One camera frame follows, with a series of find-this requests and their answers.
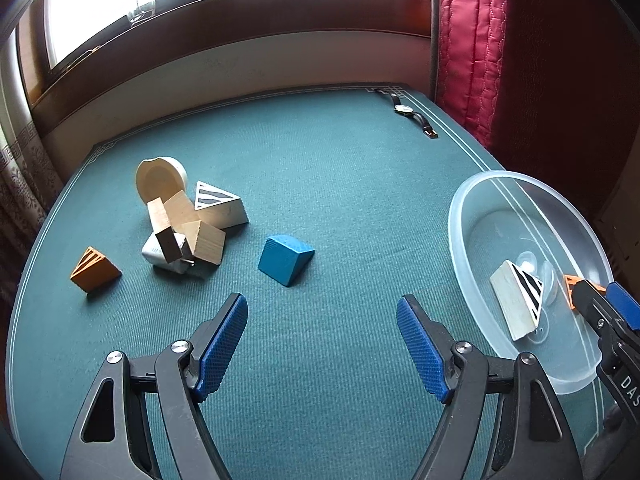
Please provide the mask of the white striped triangle block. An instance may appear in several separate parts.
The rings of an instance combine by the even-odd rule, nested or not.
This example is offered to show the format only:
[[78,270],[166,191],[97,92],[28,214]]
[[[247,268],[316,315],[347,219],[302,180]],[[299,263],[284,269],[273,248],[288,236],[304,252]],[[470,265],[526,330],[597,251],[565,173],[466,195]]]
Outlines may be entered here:
[[544,283],[504,260],[489,279],[513,341],[533,333],[539,325]]
[[196,182],[194,209],[198,218],[221,230],[248,222],[240,196],[203,181]]

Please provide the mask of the clear plastic bowl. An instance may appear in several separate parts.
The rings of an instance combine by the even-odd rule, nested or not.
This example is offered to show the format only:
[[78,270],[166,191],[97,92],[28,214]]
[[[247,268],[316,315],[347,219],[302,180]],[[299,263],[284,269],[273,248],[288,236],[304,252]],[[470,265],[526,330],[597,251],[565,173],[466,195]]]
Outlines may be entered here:
[[532,177],[487,171],[454,194],[448,234],[463,297],[498,356],[532,352],[559,394],[590,384],[601,352],[567,283],[606,286],[614,276],[578,210]]

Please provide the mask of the natural wooden rectangular block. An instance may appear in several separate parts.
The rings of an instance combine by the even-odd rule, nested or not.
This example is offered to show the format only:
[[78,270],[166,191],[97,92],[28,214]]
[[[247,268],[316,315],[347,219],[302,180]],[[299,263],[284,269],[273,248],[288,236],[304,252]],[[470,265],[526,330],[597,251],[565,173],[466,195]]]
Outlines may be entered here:
[[153,234],[160,244],[160,250],[167,263],[173,263],[183,257],[184,240],[176,237],[176,232],[171,227],[167,217],[163,201],[160,197],[146,203],[151,221]]

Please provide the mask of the natural wooden cube block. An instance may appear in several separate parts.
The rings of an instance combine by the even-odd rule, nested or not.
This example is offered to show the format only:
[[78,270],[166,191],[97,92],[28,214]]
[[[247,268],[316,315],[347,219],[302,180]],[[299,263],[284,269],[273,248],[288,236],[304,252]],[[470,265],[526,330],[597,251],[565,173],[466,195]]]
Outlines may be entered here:
[[219,266],[224,253],[226,233],[198,220],[183,223],[181,233],[186,236],[191,254],[195,258]]

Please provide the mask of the orange striped triangle block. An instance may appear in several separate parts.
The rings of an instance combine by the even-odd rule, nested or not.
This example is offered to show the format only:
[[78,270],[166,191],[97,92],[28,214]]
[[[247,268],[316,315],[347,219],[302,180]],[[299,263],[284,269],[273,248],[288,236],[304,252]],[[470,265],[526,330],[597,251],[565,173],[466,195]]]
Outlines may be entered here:
[[88,246],[75,266],[70,280],[87,294],[122,276],[106,255]]

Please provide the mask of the blue wooden wedge block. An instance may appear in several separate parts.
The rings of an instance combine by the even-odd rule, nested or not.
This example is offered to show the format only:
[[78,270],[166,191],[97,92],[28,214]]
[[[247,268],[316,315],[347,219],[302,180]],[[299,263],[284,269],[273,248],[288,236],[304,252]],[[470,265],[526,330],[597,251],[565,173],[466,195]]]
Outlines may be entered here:
[[292,235],[276,234],[266,239],[258,270],[283,286],[294,283],[314,256],[314,248]]

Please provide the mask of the small natural wooden block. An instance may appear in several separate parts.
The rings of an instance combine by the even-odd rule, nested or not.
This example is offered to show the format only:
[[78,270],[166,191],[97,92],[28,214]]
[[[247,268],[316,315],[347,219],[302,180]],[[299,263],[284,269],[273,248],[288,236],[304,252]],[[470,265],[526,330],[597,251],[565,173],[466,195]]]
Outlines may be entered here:
[[182,231],[184,224],[200,220],[194,205],[184,191],[178,191],[165,200],[163,205],[171,227],[177,232]]

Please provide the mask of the cream round wooden block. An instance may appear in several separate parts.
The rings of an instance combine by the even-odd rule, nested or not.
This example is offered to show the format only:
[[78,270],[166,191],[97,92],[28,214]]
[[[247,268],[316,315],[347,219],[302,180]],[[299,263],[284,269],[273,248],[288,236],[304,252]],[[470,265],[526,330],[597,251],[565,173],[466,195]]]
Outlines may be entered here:
[[188,176],[182,163],[168,156],[143,159],[137,166],[134,183],[142,202],[160,198],[169,200],[188,185]]

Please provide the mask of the red quilted curtain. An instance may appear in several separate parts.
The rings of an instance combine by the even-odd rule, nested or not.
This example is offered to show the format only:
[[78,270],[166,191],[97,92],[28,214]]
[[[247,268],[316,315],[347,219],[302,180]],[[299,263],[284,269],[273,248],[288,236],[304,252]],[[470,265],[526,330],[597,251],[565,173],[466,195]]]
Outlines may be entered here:
[[639,44],[613,0],[434,0],[437,104],[508,169],[604,185],[639,127]]

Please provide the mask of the black wrist watch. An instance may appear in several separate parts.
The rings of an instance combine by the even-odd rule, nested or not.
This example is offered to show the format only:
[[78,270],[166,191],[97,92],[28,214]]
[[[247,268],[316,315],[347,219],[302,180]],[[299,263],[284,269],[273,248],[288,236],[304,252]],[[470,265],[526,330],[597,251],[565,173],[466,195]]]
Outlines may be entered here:
[[400,97],[393,91],[376,88],[375,92],[381,96],[386,96],[392,102],[394,112],[405,118],[414,120],[422,129],[423,133],[430,139],[437,139],[438,134],[434,130],[428,119],[420,112],[414,110],[411,106],[401,102]]

